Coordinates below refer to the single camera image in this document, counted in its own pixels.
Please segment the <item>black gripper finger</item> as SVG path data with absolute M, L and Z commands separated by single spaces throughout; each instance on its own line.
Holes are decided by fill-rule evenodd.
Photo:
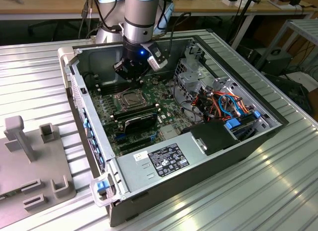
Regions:
M 143 76 L 145 76 L 150 71 L 150 65 L 146 64 L 135 73 L 135 81 L 138 82 Z
M 126 80 L 136 79 L 137 67 L 129 61 L 119 61 L 113 65 L 115 72 Z

